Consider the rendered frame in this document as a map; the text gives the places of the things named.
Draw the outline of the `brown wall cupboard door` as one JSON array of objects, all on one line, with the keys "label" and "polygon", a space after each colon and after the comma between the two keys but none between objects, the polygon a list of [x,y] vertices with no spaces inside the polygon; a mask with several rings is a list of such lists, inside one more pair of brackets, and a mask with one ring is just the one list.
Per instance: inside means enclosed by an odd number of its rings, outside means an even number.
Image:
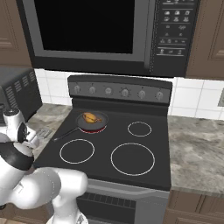
[{"label": "brown wall cupboard door", "polygon": [[16,0],[0,0],[0,66],[32,66]]},{"label": "brown wall cupboard door", "polygon": [[224,81],[224,0],[200,0],[186,77]]}]

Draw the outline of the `roasted brown chicken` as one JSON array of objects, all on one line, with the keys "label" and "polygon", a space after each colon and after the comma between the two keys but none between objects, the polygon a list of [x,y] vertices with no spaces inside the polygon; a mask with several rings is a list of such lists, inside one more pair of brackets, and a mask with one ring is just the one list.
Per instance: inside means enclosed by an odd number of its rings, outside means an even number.
[{"label": "roasted brown chicken", "polygon": [[82,117],[86,123],[100,123],[102,121],[101,118],[97,118],[94,114],[88,112],[83,113]]}]

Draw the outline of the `black microwave door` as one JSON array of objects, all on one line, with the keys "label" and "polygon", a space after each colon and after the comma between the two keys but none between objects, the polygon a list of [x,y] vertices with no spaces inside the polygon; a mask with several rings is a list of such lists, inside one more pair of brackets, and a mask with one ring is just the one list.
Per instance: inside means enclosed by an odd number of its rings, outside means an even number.
[{"label": "black microwave door", "polygon": [[35,68],[148,75],[156,0],[16,0]]}]

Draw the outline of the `dark grey toaster oven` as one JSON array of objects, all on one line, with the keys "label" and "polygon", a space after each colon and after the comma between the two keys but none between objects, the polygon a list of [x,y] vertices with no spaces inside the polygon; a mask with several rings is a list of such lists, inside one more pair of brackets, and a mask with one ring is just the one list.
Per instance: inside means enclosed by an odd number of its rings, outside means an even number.
[{"label": "dark grey toaster oven", "polygon": [[0,126],[5,125],[5,109],[19,109],[28,122],[42,105],[39,85],[32,68],[0,66]]}]

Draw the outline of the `brown base cupboard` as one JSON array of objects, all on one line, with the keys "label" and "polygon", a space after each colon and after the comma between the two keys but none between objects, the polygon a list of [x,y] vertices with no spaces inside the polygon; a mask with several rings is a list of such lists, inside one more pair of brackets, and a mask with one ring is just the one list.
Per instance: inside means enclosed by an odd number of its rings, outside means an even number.
[{"label": "brown base cupboard", "polygon": [[163,224],[224,224],[224,198],[171,190]]},{"label": "brown base cupboard", "polygon": [[23,210],[13,204],[8,204],[4,209],[0,209],[0,218],[26,224],[46,224],[52,215],[53,213],[48,209],[48,205]]}]

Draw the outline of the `grey slotted spatula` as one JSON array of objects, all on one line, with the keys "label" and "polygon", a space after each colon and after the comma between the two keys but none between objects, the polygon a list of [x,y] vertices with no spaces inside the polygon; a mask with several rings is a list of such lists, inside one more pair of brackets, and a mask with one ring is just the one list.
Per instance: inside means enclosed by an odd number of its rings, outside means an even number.
[{"label": "grey slotted spatula", "polygon": [[39,129],[38,132],[37,132],[37,136],[40,138],[40,139],[45,139],[47,138],[53,131],[51,129],[47,129],[47,128],[44,128],[44,129]]}]

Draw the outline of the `grey oven door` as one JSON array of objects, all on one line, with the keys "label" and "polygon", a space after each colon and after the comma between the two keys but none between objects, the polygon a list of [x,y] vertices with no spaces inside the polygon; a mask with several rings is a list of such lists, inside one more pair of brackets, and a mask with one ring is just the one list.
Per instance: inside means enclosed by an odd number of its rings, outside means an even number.
[{"label": "grey oven door", "polygon": [[170,189],[90,179],[77,204],[89,224],[163,224]]}]

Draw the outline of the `black frying pan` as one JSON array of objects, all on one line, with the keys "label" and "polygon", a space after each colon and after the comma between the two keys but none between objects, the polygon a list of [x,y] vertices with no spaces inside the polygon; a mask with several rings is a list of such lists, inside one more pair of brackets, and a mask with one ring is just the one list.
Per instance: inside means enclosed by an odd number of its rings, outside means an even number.
[{"label": "black frying pan", "polygon": [[54,142],[59,141],[60,139],[72,134],[73,132],[75,132],[76,130],[81,130],[81,131],[86,131],[86,132],[98,132],[99,130],[103,130],[108,122],[109,122],[109,118],[106,114],[102,113],[102,112],[88,112],[88,113],[92,113],[94,114],[97,118],[101,118],[101,122],[96,122],[96,123],[87,123],[85,122],[85,120],[82,117],[82,114],[78,115],[77,119],[76,119],[76,127],[69,130],[66,133],[63,133],[62,135],[56,137],[53,139]]}]

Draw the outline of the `black stove with hob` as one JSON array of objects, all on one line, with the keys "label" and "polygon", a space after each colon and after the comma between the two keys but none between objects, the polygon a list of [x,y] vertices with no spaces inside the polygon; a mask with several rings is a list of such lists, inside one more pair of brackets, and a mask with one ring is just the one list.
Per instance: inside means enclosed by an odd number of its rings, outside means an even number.
[{"label": "black stove with hob", "polygon": [[[81,171],[90,179],[149,188],[171,187],[167,113],[172,94],[169,81],[108,75],[71,75],[67,79],[73,108],[42,150],[34,165]],[[74,86],[80,92],[74,92]],[[89,88],[96,88],[95,94]],[[113,94],[106,95],[105,88]],[[122,97],[124,88],[128,97]],[[146,96],[140,99],[143,90]],[[156,93],[162,92],[158,100]],[[98,132],[76,130],[83,112],[102,112],[108,124]]]}]

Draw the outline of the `black microwave oven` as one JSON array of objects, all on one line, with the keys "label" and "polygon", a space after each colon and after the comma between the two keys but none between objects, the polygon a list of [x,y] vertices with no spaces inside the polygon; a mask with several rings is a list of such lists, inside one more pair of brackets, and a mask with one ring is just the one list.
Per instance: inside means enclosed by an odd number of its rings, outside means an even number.
[{"label": "black microwave oven", "polygon": [[186,75],[199,6],[200,0],[156,0],[150,74],[143,76]]}]

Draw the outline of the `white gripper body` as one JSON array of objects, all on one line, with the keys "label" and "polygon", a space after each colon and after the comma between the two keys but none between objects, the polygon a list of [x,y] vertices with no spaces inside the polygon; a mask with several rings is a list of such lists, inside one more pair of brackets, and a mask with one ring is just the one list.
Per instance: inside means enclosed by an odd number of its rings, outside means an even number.
[{"label": "white gripper body", "polygon": [[27,136],[24,144],[32,149],[36,149],[39,147],[39,138],[35,130],[30,128],[27,129]]}]

